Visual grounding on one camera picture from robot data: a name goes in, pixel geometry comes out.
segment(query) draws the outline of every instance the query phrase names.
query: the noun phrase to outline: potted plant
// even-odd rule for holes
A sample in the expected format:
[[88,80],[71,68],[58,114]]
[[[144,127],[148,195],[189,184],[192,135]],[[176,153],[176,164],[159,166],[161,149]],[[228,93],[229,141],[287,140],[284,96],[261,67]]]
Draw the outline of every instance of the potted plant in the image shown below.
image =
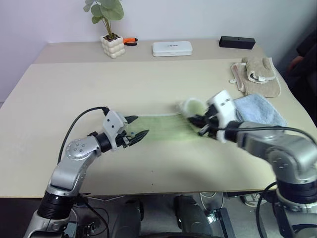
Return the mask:
[[105,25],[108,35],[101,36],[104,52],[111,58],[117,58],[125,52],[123,38],[112,32],[112,20],[123,18],[123,8],[119,0],[85,0],[84,11],[91,11],[91,21],[96,24],[100,21]]

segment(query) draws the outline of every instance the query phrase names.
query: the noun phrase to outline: beige table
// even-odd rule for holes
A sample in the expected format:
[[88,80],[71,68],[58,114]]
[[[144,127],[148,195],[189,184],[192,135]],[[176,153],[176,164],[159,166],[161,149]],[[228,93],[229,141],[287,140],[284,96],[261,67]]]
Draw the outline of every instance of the beige table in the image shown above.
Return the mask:
[[[193,40],[190,57],[154,58],[151,42],[127,47],[117,60],[98,43],[49,44],[0,109],[0,197],[41,197],[60,144],[74,118],[87,108],[109,106],[125,115],[175,112],[189,97],[207,100],[227,89],[242,97],[230,66],[251,51],[222,49],[214,40]],[[280,79],[282,94],[269,101],[289,126],[317,138],[309,115]],[[69,140],[102,129],[103,115],[78,121]],[[93,195],[263,189],[274,181],[265,161],[233,143],[211,139],[140,142],[107,152],[88,169],[82,192]]]

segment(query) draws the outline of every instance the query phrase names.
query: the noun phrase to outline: black base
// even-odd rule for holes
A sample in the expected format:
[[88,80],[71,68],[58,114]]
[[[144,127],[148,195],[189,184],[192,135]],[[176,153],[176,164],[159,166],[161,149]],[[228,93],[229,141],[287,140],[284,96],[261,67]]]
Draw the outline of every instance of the black base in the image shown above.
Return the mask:
[[47,219],[60,220],[69,216],[75,197],[62,197],[45,192],[38,215]]
[[317,180],[305,184],[292,184],[277,179],[280,194],[292,202],[309,204],[317,201]]

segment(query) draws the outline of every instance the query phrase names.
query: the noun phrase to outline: orange pliers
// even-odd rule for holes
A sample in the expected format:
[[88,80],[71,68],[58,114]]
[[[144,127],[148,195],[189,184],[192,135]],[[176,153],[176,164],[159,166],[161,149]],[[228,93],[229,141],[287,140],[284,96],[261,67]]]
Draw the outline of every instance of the orange pliers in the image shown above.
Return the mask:
[[126,46],[136,46],[138,43],[138,38],[134,38],[134,37],[131,37],[131,38],[123,38],[123,43],[126,45]]

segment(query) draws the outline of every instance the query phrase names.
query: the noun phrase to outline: white plant pot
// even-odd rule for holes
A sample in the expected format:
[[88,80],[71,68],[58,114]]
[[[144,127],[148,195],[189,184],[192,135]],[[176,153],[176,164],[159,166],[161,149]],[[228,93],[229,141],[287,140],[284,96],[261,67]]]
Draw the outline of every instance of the white plant pot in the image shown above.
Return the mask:
[[125,53],[122,37],[119,37],[113,41],[105,40],[104,37],[105,36],[100,36],[100,40],[105,54],[107,54],[112,59],[115,59]]

